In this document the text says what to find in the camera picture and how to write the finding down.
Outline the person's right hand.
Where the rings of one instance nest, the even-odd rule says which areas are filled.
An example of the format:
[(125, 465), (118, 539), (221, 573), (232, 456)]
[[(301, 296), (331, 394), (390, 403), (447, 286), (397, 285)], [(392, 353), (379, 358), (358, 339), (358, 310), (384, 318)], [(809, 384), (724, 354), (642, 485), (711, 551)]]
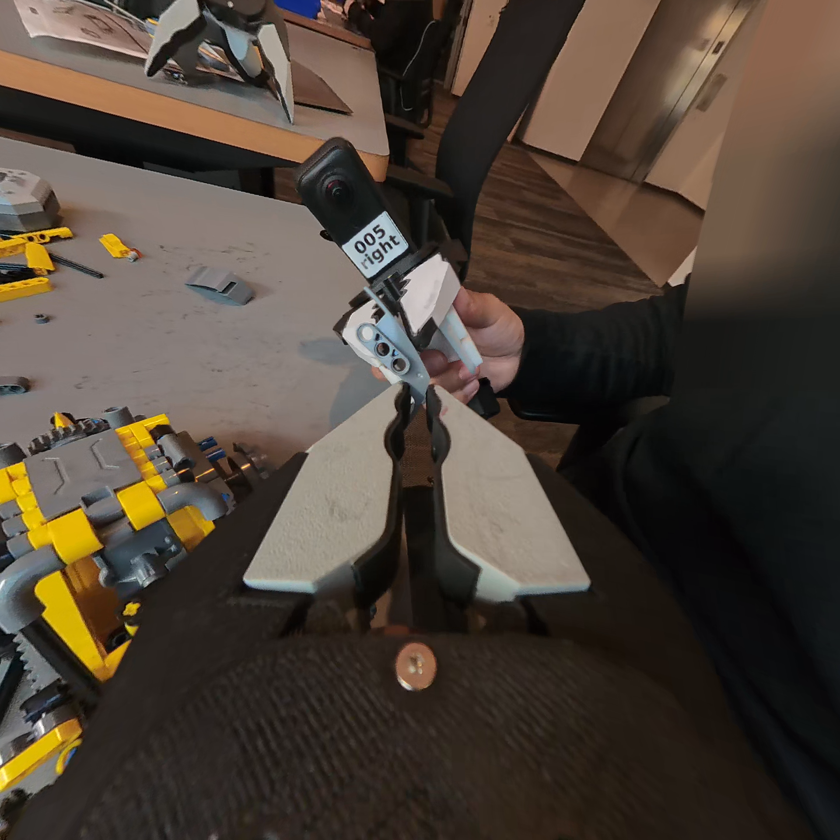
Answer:
[(432, 385), (469, 403), (488, 379), (501, 394), (514, 380), (522, 357), (524, 327), (519, 315), (493, 294), (462, 287), (454, 301), (462, 323), (473, 340), (482, 365), (471, 373), (460, 360), (448, 361), (437, 350), (426, 350), (422, 359)]

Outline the person's black-clothed body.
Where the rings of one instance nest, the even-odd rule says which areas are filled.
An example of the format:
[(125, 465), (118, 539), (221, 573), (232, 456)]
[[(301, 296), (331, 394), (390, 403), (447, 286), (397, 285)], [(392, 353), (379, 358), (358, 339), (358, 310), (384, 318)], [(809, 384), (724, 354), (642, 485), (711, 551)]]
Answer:
[(668, 577), (767, 763), (838, 838), (838, 306), (683, 318), (668, 403), (604, 495)]

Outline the white paper sheet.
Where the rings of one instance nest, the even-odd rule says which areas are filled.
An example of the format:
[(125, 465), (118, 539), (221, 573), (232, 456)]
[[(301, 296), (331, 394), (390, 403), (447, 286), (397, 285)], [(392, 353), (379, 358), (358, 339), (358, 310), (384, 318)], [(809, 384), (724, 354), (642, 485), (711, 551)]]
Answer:
[(48, 38), (99, 47), (145, 59), (153, 36), (138, 18), (82, 1), (13, 1), (20, 21), (32, 38)]

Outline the spare hand-held gripper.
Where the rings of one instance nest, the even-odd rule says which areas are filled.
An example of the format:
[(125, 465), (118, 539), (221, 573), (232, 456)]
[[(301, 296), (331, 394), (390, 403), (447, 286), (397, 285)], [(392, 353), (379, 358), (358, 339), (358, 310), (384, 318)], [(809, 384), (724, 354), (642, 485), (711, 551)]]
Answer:
[(295, 102), (287, 27), (272, 1), (175, 1), (160, 16), (144, 63), (147, 77), (173, 60), (186, 77), (196, 72), (202, 43), (221, 48), (239, 78), (268, 90), (289, 123)]

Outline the yellow toy brick vehicle model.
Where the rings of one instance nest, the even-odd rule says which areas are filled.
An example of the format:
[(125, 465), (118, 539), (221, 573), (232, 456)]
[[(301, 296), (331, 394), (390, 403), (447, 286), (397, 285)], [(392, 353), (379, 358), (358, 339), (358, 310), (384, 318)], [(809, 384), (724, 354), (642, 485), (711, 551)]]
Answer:
[(2, 445), (2, 796), (62, 774), (162, 581), (271, 468), (124, 406)]

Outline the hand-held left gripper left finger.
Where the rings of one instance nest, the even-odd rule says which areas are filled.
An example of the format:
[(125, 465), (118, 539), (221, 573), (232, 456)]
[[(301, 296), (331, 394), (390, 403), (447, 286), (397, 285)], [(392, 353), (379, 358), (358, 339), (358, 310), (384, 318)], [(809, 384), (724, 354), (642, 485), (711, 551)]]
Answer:
[(311, 446), (244, 584), (372, 606), (398, 566), (405, 428), (393, 385)]

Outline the grey curved brick panel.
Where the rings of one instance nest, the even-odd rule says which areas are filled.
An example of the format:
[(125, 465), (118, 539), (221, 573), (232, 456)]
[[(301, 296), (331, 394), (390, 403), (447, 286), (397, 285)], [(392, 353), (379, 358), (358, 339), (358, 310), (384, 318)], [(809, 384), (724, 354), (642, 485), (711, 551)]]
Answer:
[(185, 287), (220, 305), (243, 307), (256, 296), (255, 290), (233, 271), (199, 266), (185, 282)]

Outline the grey toy battery box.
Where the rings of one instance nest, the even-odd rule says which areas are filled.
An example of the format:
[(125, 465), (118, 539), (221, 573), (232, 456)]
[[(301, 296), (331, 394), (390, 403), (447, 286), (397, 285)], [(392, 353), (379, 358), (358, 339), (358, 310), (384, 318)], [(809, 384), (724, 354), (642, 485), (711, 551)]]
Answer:
[(1, 230), (31, 233), (61, 222), (57, 195), (46, 180), (27, 171), (1, 169)]

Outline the wooden-edged desk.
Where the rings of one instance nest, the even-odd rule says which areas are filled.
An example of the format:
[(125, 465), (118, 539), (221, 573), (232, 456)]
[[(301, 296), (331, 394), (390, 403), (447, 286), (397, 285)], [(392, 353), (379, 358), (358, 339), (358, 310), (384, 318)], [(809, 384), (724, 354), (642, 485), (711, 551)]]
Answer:
[(296, 106), (289, 124), (268, 92), (234, 80), (185, 86), (147, 78), (141, 64), (84, 45), (30, 38), (13, 2), (2, 2), (2, 130), (71, 144), (90, 156), (188, 172), (263, 171), (305, 161), (344, 137), (383, 182), (389, 163), (374, 54), (288, 23), (291, 55), (351, 114)]

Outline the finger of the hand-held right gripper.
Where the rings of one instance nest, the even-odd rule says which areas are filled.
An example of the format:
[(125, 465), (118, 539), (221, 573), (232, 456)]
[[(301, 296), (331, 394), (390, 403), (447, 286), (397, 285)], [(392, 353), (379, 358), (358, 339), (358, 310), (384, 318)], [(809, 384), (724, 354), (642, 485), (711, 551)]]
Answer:
[(396, 318), (379, 305), (362, 305), (349, 313), (342, 340), (391, 384), (410, 381), (407, 337)]
[(464, 359), (464, 324), (454, 307), (459, 290), (454, 268), (441, 255), (431, 255), (405, 277), (398, 302), (409, 346), (414, 351), (405, 377), (412, 387), (427, 387), (429, 376), (419, 354), (435, 341), (437, 333), (444, 336), (449, 354)]

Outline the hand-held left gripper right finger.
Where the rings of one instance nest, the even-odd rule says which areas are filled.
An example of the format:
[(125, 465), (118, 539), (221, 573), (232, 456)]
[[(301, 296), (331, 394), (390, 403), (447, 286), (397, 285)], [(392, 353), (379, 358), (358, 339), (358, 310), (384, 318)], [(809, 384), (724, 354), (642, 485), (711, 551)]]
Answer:
[(591, 579), (526, 452), (446, 391), (427, 392), (435, 567), (448, 599), (510, 603)]

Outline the light grey holed brick panel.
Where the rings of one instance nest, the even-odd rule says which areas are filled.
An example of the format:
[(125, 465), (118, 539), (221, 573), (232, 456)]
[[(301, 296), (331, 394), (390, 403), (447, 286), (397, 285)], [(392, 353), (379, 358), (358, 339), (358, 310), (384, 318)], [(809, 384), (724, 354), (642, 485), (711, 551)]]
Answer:
[(408, 385), (421, 403), (429, 385), (429, 375), (421, 356), (397, 317), (371, 289), (364, 289), (370, 304), (360, 307), (360, 322), (352, 330), (360, 347), (372, 357), (373, 366), (389, 382)]

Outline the dark flat pad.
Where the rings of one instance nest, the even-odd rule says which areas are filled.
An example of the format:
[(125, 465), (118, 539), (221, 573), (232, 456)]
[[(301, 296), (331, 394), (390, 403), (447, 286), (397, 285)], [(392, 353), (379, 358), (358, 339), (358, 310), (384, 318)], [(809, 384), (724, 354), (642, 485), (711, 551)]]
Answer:
[(343, 115), (353, 113), (350, 106), (313, 70), (296, 60), (290, 62), (293, 100), (296, 106)]

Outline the black axle rod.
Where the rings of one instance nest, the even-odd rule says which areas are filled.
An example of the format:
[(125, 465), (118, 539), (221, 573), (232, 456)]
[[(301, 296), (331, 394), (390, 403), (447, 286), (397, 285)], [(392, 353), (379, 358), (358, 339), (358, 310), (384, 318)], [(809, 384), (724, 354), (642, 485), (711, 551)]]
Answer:
[(51, 251), (48, 251), (47, 253), (48, 253), (48, 256), (51, 259), (51, 261), (57, 266), (69, 268), (69, 269), (74, 270), (78, 273), (81, 273), (81, 274), (83, 274), (87, 277), (92, 277), (92, 278), (96, 278), (96, 279), (104, 279), (106, 277), (103, 273), (101, 273), (100, 271), (98, 271), (96, 269), (90, 268), (88, 266), (81, 265), (81, 264), (79, 264), (79, 263), (77, 263), (73, 260), (67, 259), (65, 257), (61, 257), (61, 256), (59, 256), (59, 255), (57, 255), (57, 254), (55, 254)]

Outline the grey desk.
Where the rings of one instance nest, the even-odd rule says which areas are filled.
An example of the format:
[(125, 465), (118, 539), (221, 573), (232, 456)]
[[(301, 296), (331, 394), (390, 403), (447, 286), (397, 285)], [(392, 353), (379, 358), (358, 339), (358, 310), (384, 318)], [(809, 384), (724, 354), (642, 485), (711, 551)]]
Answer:
[[(52, 185), (74, 234), (54, 253), (106, 276), (59, 267), (51, 292), (2, 304), (2, 374), (31, 384), (2, 396), (2, 442), (26, 446), (57, 411), (126, 406), (279, 466), (386, 389), (333, 332), (364, 280), (304, 206), (15, 140), (2, 166)], [(142, 258), (112, 258), (105, 234)], [(255, 298), (196, 294), (199, 266), (233, 271)]]

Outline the metal door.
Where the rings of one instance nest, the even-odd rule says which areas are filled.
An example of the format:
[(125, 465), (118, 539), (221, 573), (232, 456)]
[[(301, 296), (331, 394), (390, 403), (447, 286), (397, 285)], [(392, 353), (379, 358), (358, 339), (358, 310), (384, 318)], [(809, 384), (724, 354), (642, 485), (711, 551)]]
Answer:
[(660, 2), (581, 156), (581, 165), (634, 184), (646, 180), (758, 4)]

